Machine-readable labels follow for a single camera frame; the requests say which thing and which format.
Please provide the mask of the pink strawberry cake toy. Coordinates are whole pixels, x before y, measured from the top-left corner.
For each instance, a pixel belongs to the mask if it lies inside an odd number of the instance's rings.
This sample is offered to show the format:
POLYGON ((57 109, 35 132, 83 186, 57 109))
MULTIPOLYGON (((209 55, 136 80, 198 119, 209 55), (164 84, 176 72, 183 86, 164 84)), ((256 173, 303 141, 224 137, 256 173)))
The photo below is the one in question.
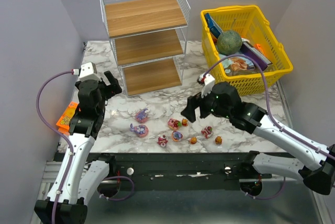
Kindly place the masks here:
POLYGON ((167 125, 171 130, 178 131, 182 123, 177 119, 170 118, 167 122, 167 125))

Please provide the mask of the purple bunny orange cup toy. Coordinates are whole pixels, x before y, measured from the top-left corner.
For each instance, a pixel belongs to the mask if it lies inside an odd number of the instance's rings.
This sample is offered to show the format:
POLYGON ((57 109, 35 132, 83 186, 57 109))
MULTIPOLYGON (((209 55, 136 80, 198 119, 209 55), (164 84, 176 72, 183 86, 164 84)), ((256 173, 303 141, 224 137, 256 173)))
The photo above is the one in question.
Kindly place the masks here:
POLYGON ((179 131, 173 131, 171 136, 172 136, 172 140, 175 142, 179 142, 183 139, 183 135, 179 131))

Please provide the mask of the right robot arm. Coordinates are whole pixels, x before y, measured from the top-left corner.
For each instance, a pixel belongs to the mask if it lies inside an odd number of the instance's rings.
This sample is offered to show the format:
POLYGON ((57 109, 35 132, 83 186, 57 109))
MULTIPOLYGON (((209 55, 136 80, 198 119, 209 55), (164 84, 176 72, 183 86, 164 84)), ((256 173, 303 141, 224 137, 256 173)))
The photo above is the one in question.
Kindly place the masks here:
POLYGON ((276 174, 302 181, 312 191, 329 195, 334 187, 334 146, 311 140, 276 120, 269 110, 243 102, 235 87, 227 82, 215 84, 208 95, 198 93, 187 99, 181 115, 195 122, 209 115, 227 118, 237 129, 268 140, 292 155, 276 158, 253 152, 250 165, 260 174, 276 174))

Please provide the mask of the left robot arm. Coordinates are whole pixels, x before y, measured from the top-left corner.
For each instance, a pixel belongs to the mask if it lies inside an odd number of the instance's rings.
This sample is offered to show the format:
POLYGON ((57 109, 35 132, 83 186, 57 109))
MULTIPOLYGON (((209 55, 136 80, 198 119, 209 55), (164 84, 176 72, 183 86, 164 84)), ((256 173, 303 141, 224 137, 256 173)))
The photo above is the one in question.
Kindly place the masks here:
POLYGON ((108 158, 96 160, 88 171, 84 170, 102 127, 108 100, 122 92, 110 71, 104 75, 109 84, 95 72, 75 83, 79 103, 69 123, 69 134, 58 133, 68 148, 46 199, 36 201, 34 207, 42 223, 84 223, 91 197, 113 169, 114 158, 108 158))

